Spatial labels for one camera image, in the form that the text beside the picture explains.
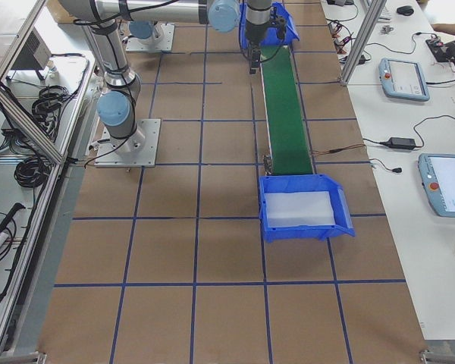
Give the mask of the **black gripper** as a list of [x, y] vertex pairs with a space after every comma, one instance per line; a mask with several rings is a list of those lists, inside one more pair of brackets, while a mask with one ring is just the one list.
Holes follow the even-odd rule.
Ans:
[[249, 51], [249, 73], [255, 74], [259, 69], [259, 46], [265, 38], [265, 25], [246, 22], [245, 37]]

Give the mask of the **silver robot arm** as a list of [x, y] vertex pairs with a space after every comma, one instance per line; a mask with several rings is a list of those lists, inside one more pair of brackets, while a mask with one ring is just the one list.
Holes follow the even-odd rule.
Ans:
[[181, 22], [209, 24], [222, 33], [232, 31], [240, 19], [238, 1], [61, 1], [93, 38], [91, 49], [104, 67], [108, 92], [97, 103], [101, 122], [119, 154], [136, 152], [146, 137], [136, 120], [140, 79], [131, 68], [119, 35], [117, 20], [131, 23]]
[[157, 38], [155, 24], [161, 21], [208, 24], [220, 33], [240, 28], [244, 21], [251, 74], [262, 63], [260, 45], [271, 26], [270, 1], [247, 1], [243, 10], [238, 1], [120, 1], [119, 10], [130, 21], [133, 35], [140, 39]]

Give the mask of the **person hand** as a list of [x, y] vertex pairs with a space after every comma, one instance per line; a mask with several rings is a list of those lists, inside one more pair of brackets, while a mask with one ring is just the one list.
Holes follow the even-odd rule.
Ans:
[[435, 32], [446, 33], [455, 36], [455, 24], [435, 23], [432, 24], [432, 28]]

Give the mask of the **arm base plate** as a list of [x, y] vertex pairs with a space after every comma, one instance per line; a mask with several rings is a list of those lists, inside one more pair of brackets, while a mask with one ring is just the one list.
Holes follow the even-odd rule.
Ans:
[[94, 161], [98, 168], [135, 168], [155, 167], [161, 120], [140, 119], [137, 121], [136, 133], [119, 149], [122, 141], [112, 139], [106, 127], [103, 127], [102, 138], [108, 139], [98, 149], [99, 157]]
[[129, 53], [169, 53], [172, 50], [175, 25], [170, 23], [149, 24], [152, 31], [149, 38], [138, 38], [145, 32], [134, 30], [126, 44]]

